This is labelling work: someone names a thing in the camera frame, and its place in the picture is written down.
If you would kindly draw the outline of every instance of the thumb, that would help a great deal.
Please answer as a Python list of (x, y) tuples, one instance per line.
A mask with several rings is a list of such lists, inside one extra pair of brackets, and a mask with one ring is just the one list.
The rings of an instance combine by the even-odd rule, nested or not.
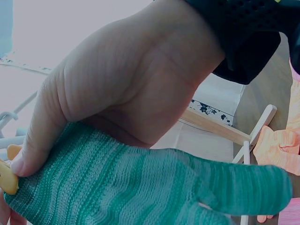
[(49, 76), (39, 90), (22, 150), (11, 164), (13, 173), (30, 176), (46, 161), (49, 150), (67, 124), (57, 92), (57, 75)]

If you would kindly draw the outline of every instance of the hand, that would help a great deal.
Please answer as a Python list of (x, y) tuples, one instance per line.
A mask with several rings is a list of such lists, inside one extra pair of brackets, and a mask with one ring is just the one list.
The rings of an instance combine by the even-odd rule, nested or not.
[[(152, 146), (223, 58), (207, 24), (181, 0), (155, 1), (101, 28), (43, 83), (12, 170), (36, 172), (69, 121), (83, 120), (129, 145)], [(1, 223), (9, 213), (14, 217), (0, 201)]]

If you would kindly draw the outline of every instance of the glove finger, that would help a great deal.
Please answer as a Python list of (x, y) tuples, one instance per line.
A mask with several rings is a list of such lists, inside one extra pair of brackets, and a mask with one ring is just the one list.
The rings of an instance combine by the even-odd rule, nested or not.
[(202, 161), (200, 179), (218, 204), (212, 209), (230, 215), (274, 215), (292, 197), (288, 173), (273, 165), (237, 165)]

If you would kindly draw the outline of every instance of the small orange toy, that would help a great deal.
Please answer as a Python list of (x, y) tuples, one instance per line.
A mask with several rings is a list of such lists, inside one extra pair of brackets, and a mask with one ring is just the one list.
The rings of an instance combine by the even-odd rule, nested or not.
[(20, 145), (15, 145), (15, 144), (9, 145), (7, 148), (8, 159), (13, 160), (17, 156), (17, 154), (20, 152), (21, 149), (22, 149), (22, 146), (20, 146)]

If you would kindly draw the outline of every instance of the drying rack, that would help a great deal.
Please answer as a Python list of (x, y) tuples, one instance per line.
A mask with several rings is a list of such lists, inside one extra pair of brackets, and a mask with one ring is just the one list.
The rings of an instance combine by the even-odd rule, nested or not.
[[(18, 113), (28, 105), (37, 96), (37, 91), (32, 93), (12, 112), (3, 112), (0, 114), (0, 149), (6, 149), (11, 144), (22, 145), (25, 139), (26, 132), (18, 129), (15, 137), (5, 138), (2, 129), (11, 121), (18, 120)], [(255, 147), (259, 133), (264, 125), (269, 125), (273, 119), (277, 108), (274, 105), (268, 105), (258, 120), (256, 126), (250, 135), (245, 134), (229, 125), (226, 125), (216, 119), (213, 119), (203, 113), (194, 109), (188, 108), (181, 116), (181, 119), (200, 126), (207, 131), (215, 133), (223, 138), (231, 140), (234, 143), (241, 145), (241, 149), (233, 159), (233, 163), (250, 164), (250, 152)], [(241, 216), (241, 225), (248, 225), (248, 216)]]

